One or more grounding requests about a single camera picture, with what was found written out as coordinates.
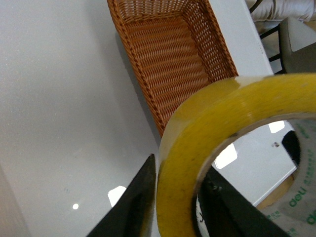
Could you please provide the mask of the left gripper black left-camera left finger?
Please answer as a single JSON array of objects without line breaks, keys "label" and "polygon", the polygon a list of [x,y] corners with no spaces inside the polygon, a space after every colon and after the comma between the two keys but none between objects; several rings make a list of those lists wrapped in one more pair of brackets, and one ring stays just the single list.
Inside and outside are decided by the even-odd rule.
[{"label": "left gripper black left-camera left finger", "polygon": [[151,154],[89,237],[149,237],[156,194],[156,161]]}]

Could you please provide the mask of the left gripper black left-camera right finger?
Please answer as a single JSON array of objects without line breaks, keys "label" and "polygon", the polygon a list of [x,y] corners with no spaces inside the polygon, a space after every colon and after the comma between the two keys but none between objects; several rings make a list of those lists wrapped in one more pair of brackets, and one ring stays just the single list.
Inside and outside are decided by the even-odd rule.
[{"label": "left gripper black left-camera right finger", "polygon": [[294,130],[250,132],[245,158],[222,174],[211,167],[203,176],[198,196],[201,215],[211,237],[296,237],[280,211],[266,216],[261,211],[281,199],[293,185],[301,148]]}]

